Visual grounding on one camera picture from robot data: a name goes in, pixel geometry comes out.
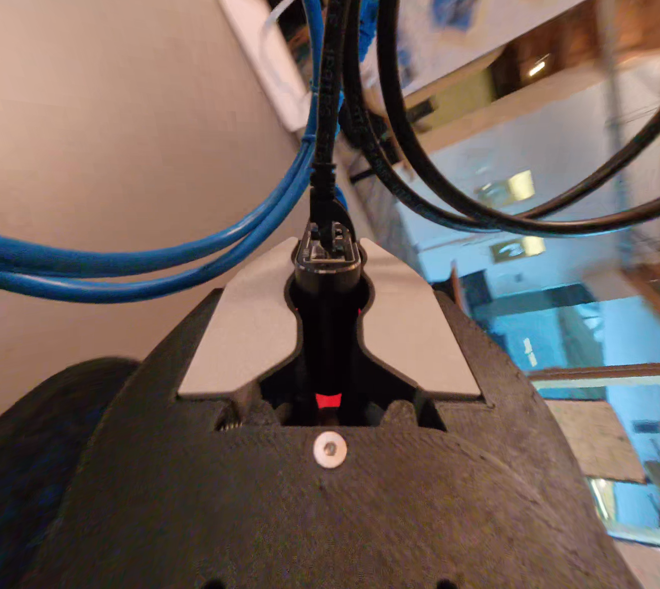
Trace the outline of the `black wrist rest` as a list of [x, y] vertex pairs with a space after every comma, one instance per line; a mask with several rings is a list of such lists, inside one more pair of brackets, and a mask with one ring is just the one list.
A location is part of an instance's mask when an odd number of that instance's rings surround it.
[[140, 364], [101, 357], [72, 365], [1, 415], [2, 588], [28, 575], [90, 437]]

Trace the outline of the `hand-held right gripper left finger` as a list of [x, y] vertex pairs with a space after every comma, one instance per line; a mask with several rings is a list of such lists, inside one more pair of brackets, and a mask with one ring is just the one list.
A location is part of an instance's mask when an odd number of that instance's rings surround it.
[[293, 357], [298, 321], [285, 298], [298, 240], [288, 238], [227, 283], [178, 387], [181, 398], [236, 398]]

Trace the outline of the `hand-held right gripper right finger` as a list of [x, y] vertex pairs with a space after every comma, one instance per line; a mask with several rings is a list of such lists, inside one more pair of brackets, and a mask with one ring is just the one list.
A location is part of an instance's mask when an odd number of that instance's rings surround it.
[[362, 312], [366, 353], [386, 369], [438, 398], [480, 398], [481, 389], [431, 286], [368, 238], [364, 277], [369, 297]]

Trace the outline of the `black cylindrical port adapter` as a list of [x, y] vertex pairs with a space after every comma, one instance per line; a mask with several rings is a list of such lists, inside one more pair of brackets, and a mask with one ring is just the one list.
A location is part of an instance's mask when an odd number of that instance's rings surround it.
[[308, 222], [294, 255], [292, 298], [302, 325], [302, 350], [312, 391], [344, 392], [360, 312], [362, 256], [349, 228], [332, 223], [330, 246]]

